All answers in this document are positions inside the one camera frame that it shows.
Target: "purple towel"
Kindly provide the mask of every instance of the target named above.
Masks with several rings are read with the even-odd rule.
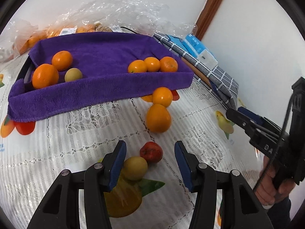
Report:
[[[51,63],[59,51],[73,56],[71,68],[83,79],[34,90],[31,83],[17,80],[9,94],[8,115],[13,121],[38,121],[89,105],[152,94],[158,87],[170,90],[191,85],[193,72],[185,63],[153,38],[129,33],[79,33],[38,42],[29,56],[37,67]],[[178,62],[177,72],[127,73],[136,59],[170,56]]]

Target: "blue gripper pad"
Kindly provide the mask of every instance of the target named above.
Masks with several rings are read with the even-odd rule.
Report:
[[[256,124],[262,126],[263,125],[263,120],[261,119],[261,117],[253,112],[251,112],[250,110],[244,108],[244,107],[239,107],[237,109],[238,112],[242,113],[243,115],[246,115],[247,117],[249,117],[251,120],[253,120]]]
[[[118,147],[119,144],[121,144],[121,147],[115,157],[115,160],[109,172],[109,184],[107,186],[109,190],[112,190],[116,186],[126,157],[126,143],[120,140],[116,147]]]
[[[182,144],[182,142],[181,143],[179,143],[179,142],[181,142],[181,141],[177,141],[175,143],[175,147],[174,147],[175,157],[177,160],[177,164],[178,164],[184,185],[189,189],[190,192],[193,192],[194,185],[192,182],[192,172],[191,172],[191,169],[185,158],[185,154],[183,153],[183,151],[179,145],[179,144]]]

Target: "wooden stick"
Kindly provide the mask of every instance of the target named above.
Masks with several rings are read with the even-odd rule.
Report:
[[[209,82],[209,79],[202,73],[200,70],[198,70],[195,66],[193,66],[189,61],[187,61],[185,58],[182,58],[182,61],[187,64],[188,67],[191,68],[191,70],[201,79],[203,80],[210,88],[212,88],[211,83]]]

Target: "white tablecloth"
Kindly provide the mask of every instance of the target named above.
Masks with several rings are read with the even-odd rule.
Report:
[[[8,94],[27,58],[21,56],[0,65],[4,87],[0,88],[0,120],[7,113]],[[189,226],[196,200],[184,187],[173,146],[182,140],[186,149],[216,170],[238,169],[254,186],[260,162],[244,131],[235,126],[227,140],[218,127],[215,111],[225,109],[196,80],[178,90],[180,99],[168,108],[172,126],[163,134],[149,133],[144,120],[151,103],[141,98],[107,102],[37,121],[33,133],[22,136],[16,129],[0,137],[0,206],[17,229],[26,228],[39,202],[61,170],[85,170],[113,151],[118,140],[127,143],[127,156],[155,140],[164,157],[149,168],[146,178],[165,182],[145,196],[138,210],[124,218],[111,218],[112,227],[181,228]],[[217,210],[221,202],[218,192]],[[80,225],[85,228],[83,193],[80,192]]]

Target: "metal screw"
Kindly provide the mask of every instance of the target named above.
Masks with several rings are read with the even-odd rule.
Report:
[[[94,165],[94,169],[100,169],[101,167],[103,167],[103,164],[102,163],[96,163]]]
[[[62,172],[61,172],[61,175],[62,176],[66,176],[69,174],[69,170],[68,169],[64,169]]]
[[[199,167],[200,169],[206,169],[208,166],[207,166],[205,163],[199,163],[199,164],[198,164],[198,167]]]
[[[237,177],[240,175],[240,172],[238,170],[234,169],[234,170],[232,170],[232,174]]]

